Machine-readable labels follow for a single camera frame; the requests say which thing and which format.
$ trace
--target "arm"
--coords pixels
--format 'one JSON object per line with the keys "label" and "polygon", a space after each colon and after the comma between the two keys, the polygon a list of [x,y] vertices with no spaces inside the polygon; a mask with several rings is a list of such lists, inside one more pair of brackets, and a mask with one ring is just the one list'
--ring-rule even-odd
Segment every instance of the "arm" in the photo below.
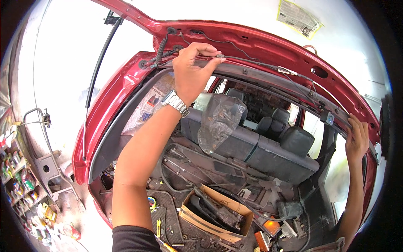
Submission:
{"label": "arm", "polygon": [[[216,56],[216,48],[192,43],[173,60],[178,96],[189,106],[204,90],[214,69],[225,59],[214,58],[204,68],[193,66],[198,54]],[[132,225],[153,230],[146,183],[181,114],[167,105],[155,113],[122,150],[113,184],[113,227]]]}
{"label": "arm", "polygon": [[337,238],[344,237],[343,251],[347,251],[359,229],[364,208],[364,182],[361,160],[369,147],[368,124],[361,123],[353,114],[348,119],[352,129],[347,128],[346,155],[350,170],[350,187],[346,208],[341,219]]}

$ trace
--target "watch face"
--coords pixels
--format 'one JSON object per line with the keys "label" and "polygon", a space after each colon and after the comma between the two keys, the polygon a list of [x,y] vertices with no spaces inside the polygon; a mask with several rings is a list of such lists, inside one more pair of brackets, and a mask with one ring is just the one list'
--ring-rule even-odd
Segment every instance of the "watch face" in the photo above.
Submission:
{"label": "watch face", "polygon": [[161,102],[165,102],[165,101],[168,99],[168,97],[172,94],[173,91],[174,91],[174,90],[169,91],[169,92],[166,94],[166,96],[162,99]]}

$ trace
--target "silver metal watch band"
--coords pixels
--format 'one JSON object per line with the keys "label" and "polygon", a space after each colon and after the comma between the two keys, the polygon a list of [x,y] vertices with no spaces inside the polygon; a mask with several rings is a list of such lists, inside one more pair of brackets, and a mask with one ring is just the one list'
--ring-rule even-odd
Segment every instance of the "silver metal watch band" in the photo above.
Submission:
{"label": "silver metal watch band", "polygon": [[171,105],[174,107],[176,110],[178,110],[182,118],[185,118],[189,114],[189,110],[187,109],[185,103],[181,100],[181,98],[176,94],[175,90],[173,90],[169,96],[166,98],[164,102],[162,102],[162,105]]}

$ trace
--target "newspaper taped to wall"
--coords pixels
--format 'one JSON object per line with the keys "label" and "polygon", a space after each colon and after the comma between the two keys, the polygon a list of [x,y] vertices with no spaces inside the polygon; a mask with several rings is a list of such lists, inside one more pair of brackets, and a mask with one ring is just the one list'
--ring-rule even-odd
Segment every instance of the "newspaper taped to wall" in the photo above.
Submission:
{"label": "newspaper taped to wall", "polygon": [[286,0],[280,0],[277,20],[287,24],[309,40],[322,27],[322,23],[312,14]]}
{"label": "newspaper taped to wall", "polygon": [[145,95],[127,121],[122,135],[134,135],[162,107],[161,100],[172,89],[175,89],[173,72],[164,75]]}

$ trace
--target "wristwatch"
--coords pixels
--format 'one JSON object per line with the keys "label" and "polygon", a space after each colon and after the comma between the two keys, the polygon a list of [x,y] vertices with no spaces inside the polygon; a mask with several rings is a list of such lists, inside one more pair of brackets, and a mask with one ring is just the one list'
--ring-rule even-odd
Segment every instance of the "wristwatch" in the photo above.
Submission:
{"label": "wristwatch", "polygon": [[179,96],[176,94],[175,90],[171,90],[167,93],[167,95],[162,99],[161,104],[163,106],[165,105],[171,105],[174,107],[177,111],[180,112],[182,115],[182,118],[187,117],[189,114],[189,110],[187,109],[186,105],[184,102],[179,98]]}

